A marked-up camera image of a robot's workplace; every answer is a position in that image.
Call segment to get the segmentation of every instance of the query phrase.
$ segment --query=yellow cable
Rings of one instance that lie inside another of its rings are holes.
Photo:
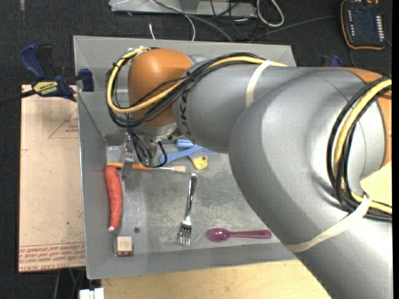
[[[340,133],[337,137],[337,142],[335,144],[335,149],[334,149],[334,174],[337,174],[338,166],[339,166],[339,160],[342,155],[342,151],[344,149],[344,144],[346,142],[346,139],[348,137],[349,129],[355,122],[356,118],[359,116],[359,114],[362,112],[362,110],[365,108],[367,103],[375,96],[378,94],[378,92],[381,92],[385,87],[392,85],[392,80],[384,80],[378,84],[376,84],[374,87],[372,87],[354,106],[353,110],[350,112],[348,115],[347,119],[345,120],[345,123],[343,127],[340,130]],[[363,199],[362,197],[358,196],[355,194],[353,191],[350,192],[352,197],[358,201],[361,202]],[[392,214],[392,208],[385,206],[383,204],[380,204],[379,202],[372,201],[371,208],[378,209],[382,212],[386,212],[387,214]]]
[[[173,91],[176,87],[178,87],[181,83],[183,83],[187,78],[180,80],[178,83],[172,85],[170,88],[168,88],[167,90],[159,93],[158,95],[150,98],[149,100],[140,103],[138,105],[135,105],[134,107],[130,107],[130,108],[119,108],[116,107],[113,102],[112,102],[112,84],[113,81],[115,80],[115,77],[118,73],[118,71],[120,70],[120,66],[125,64],[125,61],[131,57],[133,57],[134,55],[137,54],[134,53],[135,51],[132,51],[131,53],[128,53],[126,55],[124,55],[116,64],[116,66],[114,67],[114,69],[112,70],[112,73],[110,75],[109,81],[108,81],[108,87],[107,87],[107,102],[109,107],[117,112],[117,113],[121,113],[121,114],[127,114],[127,113],[133,113],[135,111],[141,110],[142,108],[145,108],[147,106],[149,106],[149,104],[155,103],[156,101],[160,100],[161,98],[165,97],[166,95],[168,95],[171,91]],[[215,65],[220,65],[220,64],[224,64],[224,63],[229,63],[229,62],[249,62],[249,63],[253,63],[253,64],[262,64],[264,62],[264,60],[262,59],[255,59],[252,57],[247,57],[247,56],[236,56],[236,57],[230,57],[227,59],[223,59],[223,60],[219,60],[215,63],[213,63],[212,65],[210,65],[208,68],[206,68],[206,70],[208,70],[211,67],[214,67]],[[284,64],[280,64],[277,62],[273,62],[272,65],[275,66],[286,66]]]
[[[385,87],[392,85],[392,80],[387,79],[372,87],[356,104],[353,110],[348,115],[347,119],[343,127],[340,130],[340,133],[337,137],[337,142],[335,144],[334,149],[334,174],[337,174],[339,159],[342,155],[342,150],[344,148],[345,141],[347,139],[347,135],[349,133],[350,127],[353,125],[356,117],[362,112],[364,107],[367,105],[368,101],[370,101],[378,92],[383,90]]]

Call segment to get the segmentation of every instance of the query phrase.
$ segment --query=cardboard sheet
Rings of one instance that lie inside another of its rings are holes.
[[[85,265],[77,104],[21,101],[19,271]]]

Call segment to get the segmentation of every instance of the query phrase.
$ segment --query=purple spoon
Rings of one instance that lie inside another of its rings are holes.
[[[231,237],[269,239],[272,237],[272,233],[267,229],[230,232],[224,228],[212,228],[205,233],[205,236],[213,242],[225,242]]]

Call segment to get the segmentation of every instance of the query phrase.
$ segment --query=metal fork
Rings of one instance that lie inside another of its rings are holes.
[[[177,236],[177,243],[180,245],[185,245],[185,246],[190,245],[190,240],[191,240],[190,210],[191,210],[191,205],[193,204],[194,189],[197,179],[198,175],[196,173],[190,174],[185,220],[181,222],[179,234]]]

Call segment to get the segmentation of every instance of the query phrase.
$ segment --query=yellow label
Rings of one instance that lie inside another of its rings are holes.
[[[57,90],[57,85],[58,85],[58,83],[55,81],[42,81],[42,82],[39,82],[38,84],[36,84],[33,87],[33,89],[37,93],[41,93],[44,95],[44,94],[47,94],[47,93]]]

